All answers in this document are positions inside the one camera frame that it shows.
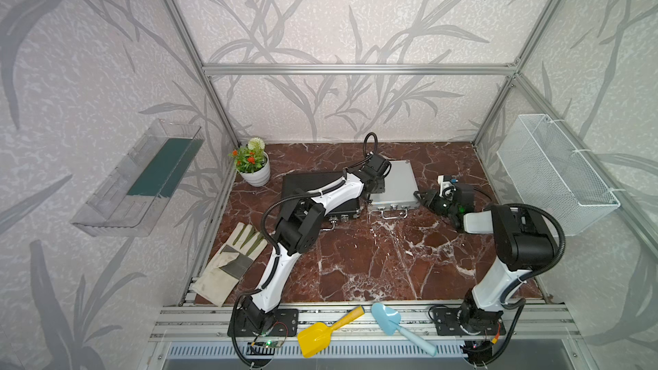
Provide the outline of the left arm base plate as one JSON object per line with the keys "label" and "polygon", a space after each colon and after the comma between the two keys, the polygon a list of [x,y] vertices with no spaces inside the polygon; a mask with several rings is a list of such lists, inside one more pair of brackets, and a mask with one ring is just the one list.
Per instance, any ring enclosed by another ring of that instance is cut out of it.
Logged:
{"label": "left arm base plate", "polygon": [[231,316],[228,335],[230,337],[294,337],[299,324],[299,310],[290,308],[275,309],[270,313],[238,309]]}

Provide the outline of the black poker case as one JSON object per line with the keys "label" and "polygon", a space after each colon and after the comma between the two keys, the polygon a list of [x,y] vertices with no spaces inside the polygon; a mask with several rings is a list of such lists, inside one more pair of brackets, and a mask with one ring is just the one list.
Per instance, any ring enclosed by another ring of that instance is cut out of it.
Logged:
{"label": "black poker case", "polygon": [[[298,194],[300,191],[310,191],[323,188],[337,181],[343,176],[342,171],[319,171],[319,172],[293,172],[283,177],[281,198]],[[329,221],[347,221],[356,219],[361,214],[361,205],[358,198],[348,200],[341,206],[336,207],[325,216]]]}

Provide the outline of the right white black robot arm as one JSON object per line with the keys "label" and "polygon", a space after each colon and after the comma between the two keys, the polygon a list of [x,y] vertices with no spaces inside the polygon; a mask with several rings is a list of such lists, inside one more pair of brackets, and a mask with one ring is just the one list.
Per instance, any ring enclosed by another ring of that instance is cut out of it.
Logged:
{"label": "right white black robot arm", "polygon": [[459,310],[462,325],[494,322],[506,310],[521,313],[524,299],[511,303],[509,298],[526,281],[555,267],[565,253],[565,231],[548,212],[525,203],[493,202],[478,212],[476,194],[491,198],[477,186],[457,182],[414,193],[421,206],[448,218],[457,231],[493,237],[495,262],[464,297]]}

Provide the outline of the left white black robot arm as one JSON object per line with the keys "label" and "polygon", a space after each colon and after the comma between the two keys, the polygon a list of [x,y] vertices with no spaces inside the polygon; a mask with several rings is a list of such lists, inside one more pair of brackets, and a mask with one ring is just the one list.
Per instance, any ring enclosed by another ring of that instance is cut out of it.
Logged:
{"label": "left white black robot arm", "polygon": [[370,152],[329,184],[299,189],[270,205],[261,219],[260,234],[272,246],[271,257],[256,289],[236,300],[236,315],[259,328],[274,321],[291,271],[317,242],[327,214],[350,200],[383,192],[391,169],[389,159]]}

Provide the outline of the silver aluminium poker case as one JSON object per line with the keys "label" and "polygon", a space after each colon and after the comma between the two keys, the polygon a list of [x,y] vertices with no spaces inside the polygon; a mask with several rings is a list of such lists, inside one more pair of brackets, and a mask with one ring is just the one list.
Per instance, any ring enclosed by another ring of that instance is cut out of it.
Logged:
{"label": "silver aluminium poker case", "polygon": [[369,212],[378,212],[382,219],[406,219],[409,211],[418,209],[415,197],[418,191],[416,178],[409,160],[392,161],[390,173],[385,177],[385,190],[370,195]]}

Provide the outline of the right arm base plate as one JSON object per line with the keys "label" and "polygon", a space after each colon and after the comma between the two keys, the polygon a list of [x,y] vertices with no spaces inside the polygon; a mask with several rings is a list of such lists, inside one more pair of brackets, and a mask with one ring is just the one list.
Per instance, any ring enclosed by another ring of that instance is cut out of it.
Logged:
{"label": "right arm base plate", "polygon": [[439,336],[494,337],[505,336],[507,329],[502,311],[487,312],[479,308],[449,308],[435,305],[428,316]]}

